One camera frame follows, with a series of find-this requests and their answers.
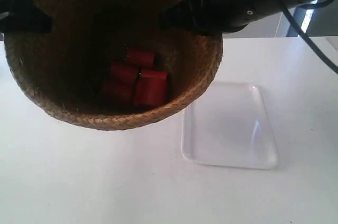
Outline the brown woven wicker basket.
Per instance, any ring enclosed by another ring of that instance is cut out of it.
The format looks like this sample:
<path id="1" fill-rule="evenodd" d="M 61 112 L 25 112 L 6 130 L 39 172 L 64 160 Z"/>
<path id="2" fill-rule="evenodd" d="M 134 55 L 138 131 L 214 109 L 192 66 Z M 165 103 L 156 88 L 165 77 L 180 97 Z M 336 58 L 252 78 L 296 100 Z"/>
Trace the brown woven wicker basket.
<path id="1" fill-rule="evenodd" d="M 98 130 L 126 130 L 161 121 L 199 98 L 222 60 L 222 36 L 161 30 L 159 13 L 180 0 L 33 0 L 53 18 L 48 34 L 13 32 L 4 45 L 20 89 L 51 117 Z M 127 48 L 157 55 L 156 69 L 170 77 L 170 94 L 158 108 L 103 100 L 99 85 L 110 60 Z"/>

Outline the large red cylinder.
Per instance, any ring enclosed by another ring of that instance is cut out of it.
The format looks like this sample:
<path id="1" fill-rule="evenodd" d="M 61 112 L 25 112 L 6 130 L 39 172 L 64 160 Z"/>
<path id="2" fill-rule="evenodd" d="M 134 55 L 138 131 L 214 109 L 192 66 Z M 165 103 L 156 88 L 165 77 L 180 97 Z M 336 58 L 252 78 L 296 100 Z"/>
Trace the large red cylinder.
<path id="1" fill-rule="evenodd" d="M 156 108 L 165 104 L 168 94 L 168 73 L 141 69 L 135 88 L 134 106 Z"/>

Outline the white rectangular plastic tray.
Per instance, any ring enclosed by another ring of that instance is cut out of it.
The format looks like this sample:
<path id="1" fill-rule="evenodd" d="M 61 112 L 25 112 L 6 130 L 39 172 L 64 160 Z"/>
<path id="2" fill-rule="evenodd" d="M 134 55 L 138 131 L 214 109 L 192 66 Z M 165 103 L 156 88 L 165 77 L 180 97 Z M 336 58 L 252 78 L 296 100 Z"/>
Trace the white rectangular plastic tray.
<path id="1" fill-rule="evenodd" d="M 200 165 L 274 169 L 278 149 L 260 89 L 214 82 L 184 111 L 181 152 Z"/>

